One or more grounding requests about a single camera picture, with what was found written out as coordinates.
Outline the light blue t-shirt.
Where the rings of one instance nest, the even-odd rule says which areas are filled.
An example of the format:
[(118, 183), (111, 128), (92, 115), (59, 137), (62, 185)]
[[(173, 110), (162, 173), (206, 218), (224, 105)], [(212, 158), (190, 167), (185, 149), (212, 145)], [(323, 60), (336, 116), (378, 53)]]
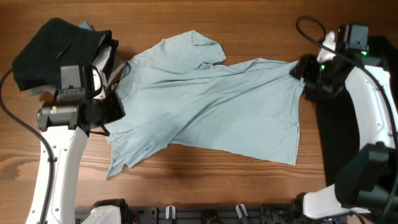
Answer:
[(116, 92), (125, 115), (109, 123), (108, 176), (169, 144), (295, 165), (303, 81), (293, 62), (224, 65), (219, 43), (195, 30), (135, 55)]

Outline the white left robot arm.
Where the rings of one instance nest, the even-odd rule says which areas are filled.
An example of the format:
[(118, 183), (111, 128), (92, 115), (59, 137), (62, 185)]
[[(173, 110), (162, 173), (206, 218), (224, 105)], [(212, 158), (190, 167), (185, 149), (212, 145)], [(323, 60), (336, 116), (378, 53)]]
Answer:
[(38, 122), (44, 141), (28, 223), (74, 223), (80, 162), (90, 131), (124, 115), (116, 93), (43, 104)]

